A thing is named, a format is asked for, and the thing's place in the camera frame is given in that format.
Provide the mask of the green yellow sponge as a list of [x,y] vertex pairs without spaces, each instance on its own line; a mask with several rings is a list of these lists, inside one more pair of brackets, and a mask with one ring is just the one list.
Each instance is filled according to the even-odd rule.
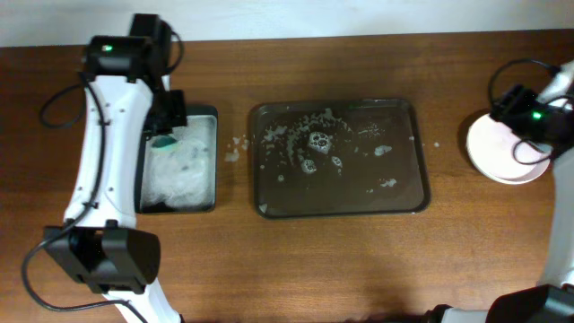
[[155,153],[165,152],[175,147],[177,143],[178,140],[171,135],[158,135],[152,139],[150,149]]

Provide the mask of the light blue plate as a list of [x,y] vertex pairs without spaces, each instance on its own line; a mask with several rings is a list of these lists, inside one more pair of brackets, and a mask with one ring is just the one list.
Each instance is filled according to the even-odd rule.
[[488,175],[489,179],[492,179],[496,182],[499,182],[499,183],[505,184],[505,185],[523,185],[523,184],[532,182],[532,181],[534,181],[540,177],[541,177],[541,174],[537,174],[537,173],[527,173],[523,176],[513,177],[513,178],[505,178],[505,177],[496,176],[496,175]]

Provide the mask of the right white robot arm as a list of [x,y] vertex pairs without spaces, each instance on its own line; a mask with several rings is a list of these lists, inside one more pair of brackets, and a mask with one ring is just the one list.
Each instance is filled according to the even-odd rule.
[[[518,64],[542,66],[551,82],[537,93],[517,85],[496,99],[498,76]],[[564,322],[573,323],[573,63],[551,65],[532,58],[514,59],[491,76],[487,97],[490,117],[519,138],[548,154],[528,166],[552,163],[554,208],[544,272],[537,286],[501,295],[487,310],[462,310],[440,304],[411,322]]]

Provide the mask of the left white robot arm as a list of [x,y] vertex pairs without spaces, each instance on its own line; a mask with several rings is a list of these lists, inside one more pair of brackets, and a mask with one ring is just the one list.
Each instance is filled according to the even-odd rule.
[[80,88],[86,124],[80,168],[64,220],[40,248],[128,322],[180,322],[158,279],[161,245],[136,227],[145,143],[187,123],[184,95],[170,88],[178,34],[137,13],[125,36],[96,36],[84,50]]

